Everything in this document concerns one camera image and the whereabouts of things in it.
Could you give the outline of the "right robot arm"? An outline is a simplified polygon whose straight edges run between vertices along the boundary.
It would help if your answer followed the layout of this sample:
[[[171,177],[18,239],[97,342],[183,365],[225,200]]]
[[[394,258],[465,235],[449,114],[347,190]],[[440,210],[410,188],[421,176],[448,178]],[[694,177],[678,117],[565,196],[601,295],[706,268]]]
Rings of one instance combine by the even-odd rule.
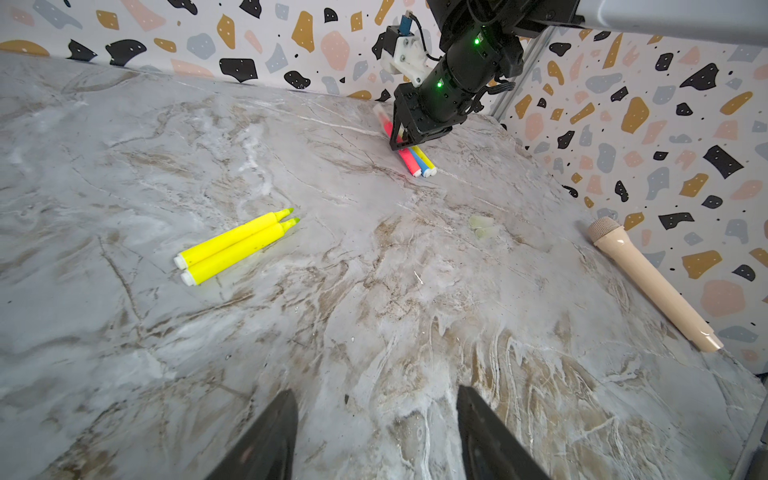
[[[435,66],[411,11],[377,43],[383,68],[409,79],[394,93],[394,151],[447,135],[480,111],[484,95],[512,89],[523,72],[521,38],[549,27],[767,44],[764,1],[434,1],[430,9],[441,32]]]

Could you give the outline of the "pink highlighter pen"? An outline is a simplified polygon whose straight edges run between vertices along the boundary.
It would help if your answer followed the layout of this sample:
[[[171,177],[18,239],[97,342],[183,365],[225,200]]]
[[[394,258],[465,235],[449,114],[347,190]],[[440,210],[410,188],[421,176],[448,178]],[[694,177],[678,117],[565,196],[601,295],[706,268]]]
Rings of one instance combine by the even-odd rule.
[[[377,104],[376,106],[373,107],[373,111],[376,114],[384,132],[387,134],[388,137],[391,137],[393,132],[393,124],[392,124],[392,121],[390,120],[390,117],[385,112],[384,107],[381,104]],[[422,174],[422,169],[420,168],[420,165],[415,160],[413,154],[410,152],[409,149],[401,149],[401,150],[398,150],[397,153],[400,156],[400,158],[403,160],[411,176],[418,177]]]

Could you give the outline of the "blue highlighter pen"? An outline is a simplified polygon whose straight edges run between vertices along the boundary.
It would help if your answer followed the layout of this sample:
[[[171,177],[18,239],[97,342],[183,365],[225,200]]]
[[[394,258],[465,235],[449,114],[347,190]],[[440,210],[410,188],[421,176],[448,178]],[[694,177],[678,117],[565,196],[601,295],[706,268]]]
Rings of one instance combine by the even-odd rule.
[[[426,161],[426,157],[423,152],[418,147],[410,147],[409,150],[420,168],[421,176],[429,177],[432,172],[430,164]]]

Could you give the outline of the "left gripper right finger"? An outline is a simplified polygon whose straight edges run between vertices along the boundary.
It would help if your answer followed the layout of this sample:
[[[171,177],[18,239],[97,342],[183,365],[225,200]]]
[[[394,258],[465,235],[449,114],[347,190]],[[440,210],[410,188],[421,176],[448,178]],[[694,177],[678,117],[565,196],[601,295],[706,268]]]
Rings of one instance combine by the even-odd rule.
[[[474,388],[459,386],[457,413],[467,479],[550,480]]]

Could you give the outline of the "yellow highlighter pen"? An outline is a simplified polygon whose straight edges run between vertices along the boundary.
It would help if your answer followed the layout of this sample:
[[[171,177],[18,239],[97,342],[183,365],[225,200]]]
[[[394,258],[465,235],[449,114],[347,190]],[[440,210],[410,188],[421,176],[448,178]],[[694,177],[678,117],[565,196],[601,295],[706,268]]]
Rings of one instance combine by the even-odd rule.
[[[410,150],[421,168],[423,177],[431,177],[437,173],[435,165],[418,146],[413,146]]]
[[[294,211],[293,208],[266,213],[256,219],[228,230],[216,237],[178,253],[173,262],[180,270],[185,270],[202,260],[278,223]]]
[[[294,218],[265,228],[190,266],[180,274],[181,280],[187,286],[201,285],[224,270],[283,238],[299,222],[299,218]]]

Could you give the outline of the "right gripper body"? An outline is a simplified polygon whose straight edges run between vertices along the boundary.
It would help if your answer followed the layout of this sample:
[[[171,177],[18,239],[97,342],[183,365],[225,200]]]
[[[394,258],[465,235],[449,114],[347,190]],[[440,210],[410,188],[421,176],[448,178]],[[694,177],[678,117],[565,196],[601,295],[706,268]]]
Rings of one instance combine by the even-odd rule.
[[[393,113],[410,113],[419,124],[420,144],[450,133],[474,112],[498,63],[444,57],[421,86],[403,83],[395,90]]]

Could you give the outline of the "wooden rolling pin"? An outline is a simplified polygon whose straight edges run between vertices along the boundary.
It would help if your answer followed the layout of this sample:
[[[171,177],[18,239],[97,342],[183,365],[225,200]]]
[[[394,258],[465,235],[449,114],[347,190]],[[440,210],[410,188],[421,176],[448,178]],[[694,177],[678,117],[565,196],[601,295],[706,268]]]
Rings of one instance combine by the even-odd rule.
[[[587,235],[700,351],[717,352],[724,347],[699,313],[638,250],[622,225],[601,217],[587,228]]]

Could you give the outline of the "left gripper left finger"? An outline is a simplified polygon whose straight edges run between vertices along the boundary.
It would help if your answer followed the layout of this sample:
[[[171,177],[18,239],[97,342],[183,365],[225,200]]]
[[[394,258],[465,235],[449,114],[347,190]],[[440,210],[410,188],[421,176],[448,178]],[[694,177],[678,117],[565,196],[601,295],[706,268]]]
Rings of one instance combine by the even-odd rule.
[[[292,390],[281,391],[206,476],[216,479],[291,479],[298,404]]]

